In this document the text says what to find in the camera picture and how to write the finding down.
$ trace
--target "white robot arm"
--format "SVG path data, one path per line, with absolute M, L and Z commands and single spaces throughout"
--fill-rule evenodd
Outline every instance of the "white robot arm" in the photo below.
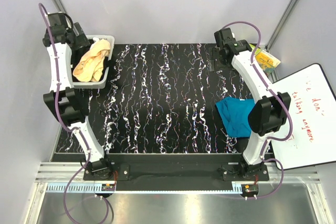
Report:
M 48 14 L 50 30 L 56 47 L 58 64 L 55 63 L 55 54 L 51 45 L 48 31 L 46 31 L 43 43 L 46 46 L 51 64 L 51 85 L 50 93 L 44 94 L 44 102 L 55 116 L 56 104 L 58 105 L 60 117 L 64 125 L 72 130 L 80 146 L 82 147 L 86 160 L 90 160 L 86 171 L 92 176 L 109 178 L 112 173 L 112 165 L 108 156 L 104 153 L 103 147 L 97 141 L 88 120 L 88 106 L 80 95 L 76 95 L 71 73 L 71 56 L 76 50 L 83 47 L 90 47 L 90 42 L 78 23 L 73 24 L 72 20 L 65 13 Z M 57 74 L 59 74 L 59 97 L 56 100 Z
M 240 159 L 237 170 L 243 178 L 251 178 L 261 171 L 263 157 L 269 145 L 268 138 L 285 124 L 287 116 L 281 104 L 269 90 L 272 84 L 255 60 L 251 63 L 251 47 L 245 40 L 236 41 L 231 29 L 225 28 L 215 33 L 216 46 L 212 50 L 210 69 L 218 65 L 231 65 L 242 76 L 250 89 L 255 106 L 248 116 L 252 129 L 248 145 Z M 288 93 L 277 93 L 287 110 L 290 106 Z

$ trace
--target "black mounting bracket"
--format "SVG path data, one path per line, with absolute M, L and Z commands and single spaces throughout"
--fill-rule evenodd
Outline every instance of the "black mounting bracket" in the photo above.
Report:
M 232 66 L 234 55 L 243 51 L 252 51 L 246 40 L 239 40 L 233 37 L 231 29 L 225 28 L 215 32 L 216 47 L 210 49 L 209 70 L 219 71 Z
M 130 166 L 128 164 L 115 164 L 110 161 L 108 155 L 96 162 L 89 162 L 85 168 L 84 180 L 114 180 L 126 181 L 129 178 Z
M 248 165 L 242 154 L 238 164 L 225 164 L 221 169 L 224 181 L 269 181 L 267 166 L 264 163 Z

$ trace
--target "yellow cloth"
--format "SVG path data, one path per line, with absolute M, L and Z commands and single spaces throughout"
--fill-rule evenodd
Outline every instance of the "yellow cloth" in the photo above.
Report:
M 73 76 L 81 82 L 99 81 L 103 74 L 104 58 L 108 57 L 110 50 L 111 44 L 105 39 L 93 44 L 73 70 Z

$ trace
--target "red handwriting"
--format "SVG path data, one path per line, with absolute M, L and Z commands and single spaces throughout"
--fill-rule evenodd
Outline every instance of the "red handwriting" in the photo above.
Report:
M 310 130 L 310 127 L 309 127 L 309 125 L 308 125 L 306 119 L 303 119 L 303 124 L 304 124 L 304 127 L 302 127 L 301 129 L 307 131 L 307 135 L 308 135 L 308 137 L 309 137 L 309 141 L 310 141 L 310 142 L 313 142 L 313 141 L 314 141 L 314 138 L 313 138 L 312 132 L 311 132 L 311 130 Z
M 297 97 L 298 97 L 298 92 L 294 92 L 294 93 L 292 94 L 292 96 L 293 96 L 293 98 L 295 99 L 294 101 L 295 101 L 296 107 L 298 108 L 298 112 L 296 112 L 296 114 L 300 114 L 300 113 L 302 113 L 302 108 L 301 108 L 301 103 L 302 103 L 302 101 L 301 101 L 301 98 L 297 98 Z
M 321 115 L 323 115 L 324 116 L 324 110 L 322 110 L 322 111 L 320 111 L 320 105 L 319 105 L 319 101 L 321 101 L 321 99 L 311 99 L 311 101 L 312 101 L 312 103 L 313 103 L 313 105 L 314 105 L 314 108 L 315 108 L 315 111 L 319 111 L 319 112 L 321 112 Z

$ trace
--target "purple cable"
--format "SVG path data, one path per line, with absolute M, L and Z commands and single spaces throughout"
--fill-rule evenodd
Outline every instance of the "purple cable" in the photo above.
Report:
M 227 24 L 222 29 L 224 29 L 224 28 L 226 28 L 226 27 L 228 27 L 230 25 L 234 25 L 234 24 L 246 24 L 246 25 L 249 25 L 249 26 L 253 27 L 257 31 L 257 33 L 258 33 L 258 43 L 257 43 L 256 47 L 254 48 L 252 54 L 251 54 L 250 61 L 251 61 L 251 65 L 253 66 L 255 72 L 257 73 L 257 75 L 259 76 L 259 78 L 261 79 L 261 81 L 263 82 L 263 84 L 265 85 L 266 89 L 268 89 L 269 86 L 268 86 L 266 80 L 264 79 L 264 77 L 262 76 L 262 74 L 258 71 L 257 66 L 255 66 L 253 64 L 255 52 L 257 51 L 257 49 L 258 49 L 258 47 L 260 45 L 260 42 L 261 42 L 261 32 L 260 32 L 259 28 L 257 26 L 255 26 L 254 24 L 250 23 L 250 22 L 235 21 L 235 22 L 231 22 L 231 23 Z M 276 158 L 269 158 L 267 160 L 264 159 L 264 152 L 265 152 L 265 148 L 266 148 L 266 145 L 268 143 L 268 140 L 273 139 L 273 140 L 276 140 L 276 141 L 286 141 L 286 140 L 288 140 L 290 138 L 290 136 L 293 133 L 293 121 L 292 121 L 292 118 L 290 117 L 288 109 L 286 108 L 285 104 L 282 102 L 281 98 L 278 97 L 272 89 L 268 89 L 268 91 L 275 97 L 275 99 L 280 103 L 282 109 L 284 110 L 284 112 L 285 112 L 285 114 L 286 114 L 286 116 L 288 118 L 288 122 L 289 122 L 289 132 L 288 132 L 288 135 L 285 138 L 277 138 L 277 137 L 269 136 L 268 138 L 266 138 L 266 140 L 265 140 L 265 142 L 264 142 L 264 144 L 263 144 L 263 146 L 261 148 L 260 157 L 261 157 L 261 160 L 264 163 L 275 161 L 281 167 L 281 179 L 280 179 L 279 185 L 272 192 L 270 192 L 269 194 L 266 194 L 266 195 L 258 197 L 258 198 L 261 198 L 261 199 L 267 198 L 268 196 L 271 196 L 274 193 L 276 193 L 279 190 L 280 186 L 282 185 L 283 176 L 284 176 L 284 167 L 282 166 L 282 163 L 279 160 L 277 160 Z
M 71 182 L 74 180 L 74 178 L 87 166 L 87 164 L 90 162 L 90 159 L 91 159 L 91 153 L 90 153 L 90 147 L 89 147 L 89 144 L 88 142 L 86 141 L 83 133 L 81 132 L 80 128 L 78 127 L 74 127 L 73 129 L 69 129 L 65 123 L 63 122 L 62 118 L 61 118 L 61 115 L 60 115 L 60 112 L 59 112 L 59 107 L 58 107 L 58 98 L 59 98 L 59 89 L 60 89 L 60 79 L 59 79 L 59 66 L 58 66 L 58 57 L 57 57 L 57 50 L 56 50 L 56 47 L 55 47 L 55 42 L 54 42 L 54 38 L 53 38 L 53 34 L 51 33 L 51 30 L 50 30 L 50 27 L 49 27 L 49 24 L 48 24 L 48 20 L 46 18 L 46 15 L 47 15 L 47 10 L 46 8 L 44 7 L 44 5 L 42 3 L 39 3 L 38 4 L 38 7 L 39 7 L 39 10 L 41 12 L 41 15 L 42 15 L 42 18 L 47 26 L 47 31 L 48 31 L 48 34 L 49 34 L 49 38 L 50 38 L 50 42 L 51 42 L 51 46 L 53 47 L 53 51 L 54 51 L 54 56 L 55 56 L 55 66 L 56 66 L 56 79 L 57 79 L 57 88 L 56 88 L 56 95 L 55 95 L 55 110 L 56 110 L 56 115 L 57 115 L 57 119 L 58 119 L 58 122 L 61 124 L 62 128 L 67 131 L 67 132 L 73 132 L 74 130 L 78 130 L 80 136 L 82 137 L 84 143 L 85 143 L 85 146 L 88 150 L 88 159 L 86 160 L 85 164 L 70 178 L 67 186 L 65 187 L 65 190 L 64 190 L 64 194 L 63 194 L 63 206 L 64 206 L 64 210 L 65 210 L 65 213 L 67 214 L 67 216 L 69 217 L 69 219 L 75 223 L 75 224 L 80 224 L 79 222 L 77 222 L 70 214 L 68 208 L 67 208 L 67 204 L 66 204 L 66 194 L 67 194 L 67 190 L 71 184 Z M 107 216 L 109 214 L 109 207 L 111 206 L 109 204 L 109 202 L 102 197 L 102 199 L 105 201 L 106 203 L 106 215 L 105 217 L 103 218 L 103 220 L 101 222 L 99 222 L 99 224 L 103 224 L 104 221 L 107 219 Z

